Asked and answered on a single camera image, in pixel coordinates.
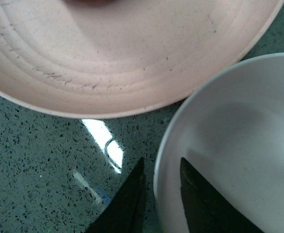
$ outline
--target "green countertop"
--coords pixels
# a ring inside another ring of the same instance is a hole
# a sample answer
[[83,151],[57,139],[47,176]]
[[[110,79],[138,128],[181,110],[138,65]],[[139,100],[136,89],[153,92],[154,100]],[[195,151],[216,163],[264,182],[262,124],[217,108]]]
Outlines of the green countertop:
[[[275,52],[284,52],[284,5],[244,59]],[[53,117],[0,97],[0,232],[83,232],[142,156],[147,182],[144,232],[160,232],[154,163],[181,103],[98,121]]]

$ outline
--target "bowl rim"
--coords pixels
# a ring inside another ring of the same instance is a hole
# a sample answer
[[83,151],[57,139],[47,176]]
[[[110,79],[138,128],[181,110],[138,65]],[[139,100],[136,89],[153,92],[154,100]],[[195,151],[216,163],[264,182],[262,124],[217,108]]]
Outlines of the bowl rim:
[[203,90],[205,90],[210,84],[212,84],[215,80],[221,78],[222,76],[225,76],[227,73],[239,69],[240,67],[243,67],[247,64],[250,63],[255,63],[257,61],[265,60],[268,58],[276,58],[276,57],[284,57],[284,52],[280,53],[271,53],[271,54],[265,54],[265,55],[260,55],[257,57],[249,58],[246,60],[243,60],[239,63],[236,63],[223,71],[219,72],[215,76],[213,76],[211,79],[206,81],[204,84],[202,84],[192,95],[190,95],[180,106],[180,108],[176,111],[175,115],[173,116],[172,120],[170,121],[163,138],[161,140],[156,160],[155,160],[155,167],[154,167],[154,175],[153,175],[153,192],[154,192],[154,198],[155,198],[155,208],[156,208],[156,214],[158,217],[159,225],[162,228],[163,222],[161,219],[161,213],[158,211],[158,183],[159,183],[159,168],[160,168],[160,162],[162,160],[163,154],[164,154],[164,149],[166,147],[167,141],[170,138],[170,135],[172,134],[172,131],[174,129],[174,126],[176,123],[179,121],[180,117],[182,116],[183,112],[188,108],[189,104],[194,101],[197,95],[199,95]]

